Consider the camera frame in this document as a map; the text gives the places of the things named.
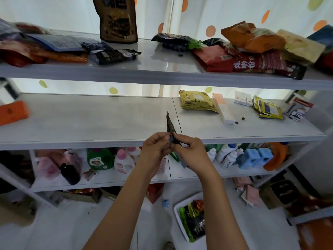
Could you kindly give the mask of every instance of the orange box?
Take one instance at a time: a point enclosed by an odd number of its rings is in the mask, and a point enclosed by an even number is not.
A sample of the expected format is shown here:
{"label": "orange box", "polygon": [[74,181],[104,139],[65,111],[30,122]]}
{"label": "orange box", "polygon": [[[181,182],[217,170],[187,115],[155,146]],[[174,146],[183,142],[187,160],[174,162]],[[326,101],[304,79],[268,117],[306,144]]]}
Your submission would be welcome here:
{"label": "orange box", "polygon": [[10,124],[29,117],[29,111],[23,101],[0,106],[0,125]]}

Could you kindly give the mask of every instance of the blue bottle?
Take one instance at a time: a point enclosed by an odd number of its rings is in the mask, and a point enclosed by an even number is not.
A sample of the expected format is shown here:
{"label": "blue bottle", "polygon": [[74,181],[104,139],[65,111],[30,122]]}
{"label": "blue bottle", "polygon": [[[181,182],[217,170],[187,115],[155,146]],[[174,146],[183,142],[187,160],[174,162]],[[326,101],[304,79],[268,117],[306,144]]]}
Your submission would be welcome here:
{"label": "blue bottle", "polygon": [[246,149],[243,156],[238,162],[240,169],[247,169],[253,167],[260,160],[260,155],[255,149]]}
{"label": "blue bottle", "polygon": [[259,148],[258,153],[260,155],[260,160],[253,165],[254,168],[262,168],[267,162],[273,158],[272,151],[268,148]]}

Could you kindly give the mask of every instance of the pink cap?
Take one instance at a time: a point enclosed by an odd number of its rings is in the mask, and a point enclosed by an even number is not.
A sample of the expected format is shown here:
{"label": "pink cap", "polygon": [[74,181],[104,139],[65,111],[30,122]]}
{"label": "pink cap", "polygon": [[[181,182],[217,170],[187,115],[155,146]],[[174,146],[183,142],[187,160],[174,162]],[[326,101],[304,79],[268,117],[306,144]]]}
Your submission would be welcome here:
{"label": "pink cap", "polygon": [[120,149],[118,152],[117,152],[117,158],[120,159],[120,160],[123,160],[126,158],[126,153],[123,149]]}
{"label": "pink cap", "polygon": [[136,147],[135,146],[130,146],[130,147],[127,147],[127,150],[129,152],[134,152],[136,150]]}

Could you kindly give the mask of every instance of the green detergent bottle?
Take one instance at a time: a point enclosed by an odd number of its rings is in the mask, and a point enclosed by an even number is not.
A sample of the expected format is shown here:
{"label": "green detergent bottle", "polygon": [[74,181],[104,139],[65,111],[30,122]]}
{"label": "green detergent bottle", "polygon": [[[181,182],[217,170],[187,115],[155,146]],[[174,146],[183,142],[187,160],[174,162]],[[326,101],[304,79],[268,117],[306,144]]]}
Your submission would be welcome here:
{"label": "green detergent bottle", "polygon": [[94,170],[106,170],[114,167],[114,155],[107,148],[89,148],[87,161]]}

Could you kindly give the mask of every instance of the white curtain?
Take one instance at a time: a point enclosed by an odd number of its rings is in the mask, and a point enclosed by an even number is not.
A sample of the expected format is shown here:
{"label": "white curtain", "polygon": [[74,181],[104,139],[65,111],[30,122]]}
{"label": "white curtain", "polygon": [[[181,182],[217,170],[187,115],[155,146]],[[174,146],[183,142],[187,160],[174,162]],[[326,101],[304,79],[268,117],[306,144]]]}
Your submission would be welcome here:
{"label": "white curtain", "polygon": [[[198,40],[223,36],[222,28],[240,21],[277,31],[308,36],[333,22],[333,0],[135,0],[139,38],[157,32],[188,35]],[[0,0],[0,17],[55,30],[99,33],[92,0]],[[39,79],[14,79],[22,92],[178,96],[180,89],[222,93],[234,98],[239,90],[267,99],[282,99],[288,90],[124,84]]]}

